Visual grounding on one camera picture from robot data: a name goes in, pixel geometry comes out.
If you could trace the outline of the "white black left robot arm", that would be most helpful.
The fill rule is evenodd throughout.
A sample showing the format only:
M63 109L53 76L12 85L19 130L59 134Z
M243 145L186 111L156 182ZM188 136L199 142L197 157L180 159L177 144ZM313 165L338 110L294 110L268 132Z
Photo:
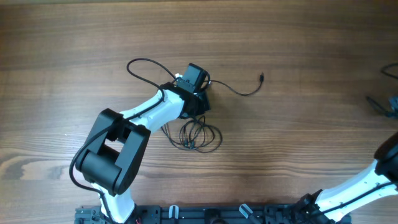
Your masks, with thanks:
M77 187L98 194L105 223L139 221L129 187L150 136L170 121L208 111L209 81L209 73L191 63L181 77L156 85L156 94L143 104L120 113L107 108L97 116L71 161L69 175Z

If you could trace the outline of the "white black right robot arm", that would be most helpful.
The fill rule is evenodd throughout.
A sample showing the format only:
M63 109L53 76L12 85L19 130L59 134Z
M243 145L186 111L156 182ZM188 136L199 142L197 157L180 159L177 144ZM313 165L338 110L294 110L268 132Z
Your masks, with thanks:
M397 195L397 133L374 153L373 162L356 176L331 189L321 190L304 212L312 223L337 223L363 205Z

